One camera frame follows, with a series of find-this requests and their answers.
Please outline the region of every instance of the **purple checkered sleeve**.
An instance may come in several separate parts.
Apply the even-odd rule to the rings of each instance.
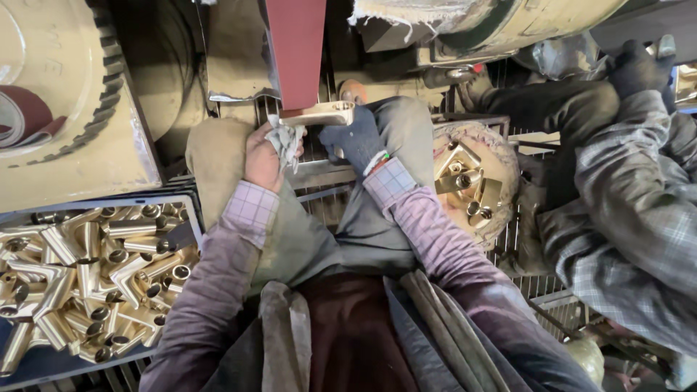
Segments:
[[[164,334],[140,391],[199,391],[236,336],[259,249],[278,210],[278,195],[240,181],[222,216],[205,234],[201,261],[167,315]]]
[[[567,350],[537,322],[518,287],[445,214],[428,187],[417,187],[397,158],[363,182],[385,218],[412,243],[429,280],[453,295],[520,372],[549,391],[598,391]]]

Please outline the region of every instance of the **shirt cuff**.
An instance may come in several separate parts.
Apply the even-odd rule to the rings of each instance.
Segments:
[[[394,221],[389,212],[390,207],[417,185],[399,159],[391,158],[369,175],[363,181],[363,186],[378,204],[385,218]]]
[[[261,249],[278,212],[279,197],[274,192],[240,181],[222,216],[242,238]]]

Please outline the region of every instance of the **red sanding belt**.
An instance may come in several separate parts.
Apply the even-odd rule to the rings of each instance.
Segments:
[[[317,103],[326,0],[266,0],[271,52],[285,110]]]

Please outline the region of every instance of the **worker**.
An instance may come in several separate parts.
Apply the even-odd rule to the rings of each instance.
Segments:
[[[599,391],[443,211],[427,106],[354,114],[320,134],[357,176],[336,236],[284,180],[268,124],[192,130],[201,261],[141,391]]]
[[[537,217],[543,260],[582,302],[697,356],[697,126],[675,112],[675,56],[628,41],[608,80],[466,89],[478,112],[559,132]]]

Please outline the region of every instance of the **bin of brass fittings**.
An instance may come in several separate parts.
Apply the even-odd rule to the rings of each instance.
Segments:
[[[188,197],[153,199],[188,203],[107,200],[6,217],[0,225],[0,317],[7,321],[0,321],[0,377],[37,375],[37,362],[54,375],[66,372],[65,363],[75,367],[75,360],[93,371],[90,365],[133,360],[129,354],[139,347],[152,354],[199,261],[201,236]]]
[[[458,226],[490,250],[513,215],[519,177],[515,151],[482,123],[455,121],[434,128],[438,199]]]

